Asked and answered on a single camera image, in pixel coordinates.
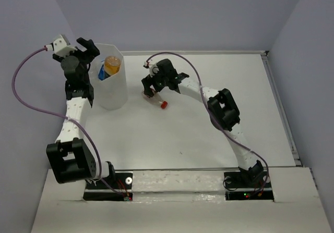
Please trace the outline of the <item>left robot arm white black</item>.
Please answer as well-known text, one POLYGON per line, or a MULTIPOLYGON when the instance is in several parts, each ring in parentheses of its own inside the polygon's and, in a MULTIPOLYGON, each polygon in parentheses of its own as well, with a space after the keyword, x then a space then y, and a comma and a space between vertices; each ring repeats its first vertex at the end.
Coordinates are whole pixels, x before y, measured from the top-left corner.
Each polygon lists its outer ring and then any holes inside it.
POLYGON ((46 147, 46 154, 58 183, 90 180, 109 189, 115 184, 114 167, 111 162, 101 161, 85 131, 94 100, 89 69, 100 51, 92 40, 78 38, 77 43, 85 50, 72 46, 66 36, 60 34, 49 46, 66 78, 66 114, 61 131, 55 142, 46 147))

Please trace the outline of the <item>blue label Pocari Sweat bottle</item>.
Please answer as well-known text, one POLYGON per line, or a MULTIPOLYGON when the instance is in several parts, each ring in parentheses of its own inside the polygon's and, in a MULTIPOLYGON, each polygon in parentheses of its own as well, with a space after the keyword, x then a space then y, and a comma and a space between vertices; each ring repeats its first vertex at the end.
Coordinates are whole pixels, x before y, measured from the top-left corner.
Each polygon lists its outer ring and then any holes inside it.
POLYGON ((108 77, 110 77, 110 75, 106 73, 104 70, 104 62, 101 62, 101 66, 100 66, 99 73, 98 73, 98 78, 99 80, 103 81, 108 77))

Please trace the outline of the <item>red label red cap bottle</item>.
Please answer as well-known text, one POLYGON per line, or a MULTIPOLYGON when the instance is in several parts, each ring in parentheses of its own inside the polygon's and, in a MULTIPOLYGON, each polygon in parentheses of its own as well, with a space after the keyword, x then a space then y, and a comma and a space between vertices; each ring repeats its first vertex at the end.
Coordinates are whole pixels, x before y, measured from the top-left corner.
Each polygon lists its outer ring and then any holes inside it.
POLYGON ((161 109, 165 109, 168 106, 168 102, 165 101, 153 88, 151 88, 153 92, 153 97, 149 97, 144 94, 144 91, 141 92, 143 98, 150 104, 160 107, 161 109))

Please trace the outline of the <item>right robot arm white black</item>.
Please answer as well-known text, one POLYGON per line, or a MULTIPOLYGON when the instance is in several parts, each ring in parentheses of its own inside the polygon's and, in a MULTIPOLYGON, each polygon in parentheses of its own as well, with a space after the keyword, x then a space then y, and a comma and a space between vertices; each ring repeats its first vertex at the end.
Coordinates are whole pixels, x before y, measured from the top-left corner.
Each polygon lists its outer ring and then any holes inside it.
POLYGON ((228 89, 215 90, 204 87, 186 73, 178 73, 169 59, 157 63, 146 61, 149 74, 142 79, 143 94, 153 98, 164 88, 189 96, 203 103, 213 126, 227 138, 235 154, 239 172, 237 182, 252 187, 262 181, 264 167, 257 156, 246 146, 240 126, 240 110, 228 89))

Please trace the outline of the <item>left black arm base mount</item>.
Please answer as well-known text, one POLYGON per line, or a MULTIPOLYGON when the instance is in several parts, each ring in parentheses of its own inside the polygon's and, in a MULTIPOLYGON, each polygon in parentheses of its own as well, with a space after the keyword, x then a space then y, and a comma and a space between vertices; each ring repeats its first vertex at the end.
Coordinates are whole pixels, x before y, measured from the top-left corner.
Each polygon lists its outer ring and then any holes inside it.
POLYGON ((133 179, 132 171, 117 171, 115 179, 87 181, 83 199, 85 201, 132 201, 133 179))

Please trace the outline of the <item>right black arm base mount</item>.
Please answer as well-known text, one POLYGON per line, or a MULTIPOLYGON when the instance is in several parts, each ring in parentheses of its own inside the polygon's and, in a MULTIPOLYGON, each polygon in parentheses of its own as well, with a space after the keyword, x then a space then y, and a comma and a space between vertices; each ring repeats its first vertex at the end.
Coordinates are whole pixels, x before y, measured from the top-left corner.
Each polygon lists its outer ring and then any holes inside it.
POLYGON ((270 178, 264 171, 255 183, 246 184, 238 171, 224 173, 223 186, 227 201, 274 200, 270 178))

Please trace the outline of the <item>orange label bottle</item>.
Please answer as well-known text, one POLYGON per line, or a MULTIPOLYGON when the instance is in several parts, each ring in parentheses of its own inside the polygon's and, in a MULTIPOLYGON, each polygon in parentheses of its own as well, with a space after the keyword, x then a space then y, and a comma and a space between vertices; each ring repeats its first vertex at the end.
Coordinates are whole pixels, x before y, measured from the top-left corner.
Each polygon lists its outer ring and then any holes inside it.
POLYGON ((108 56, 104 60, 104 72, 108 76, 112 76, 119 72, 122 61, 115 56, 108 56))

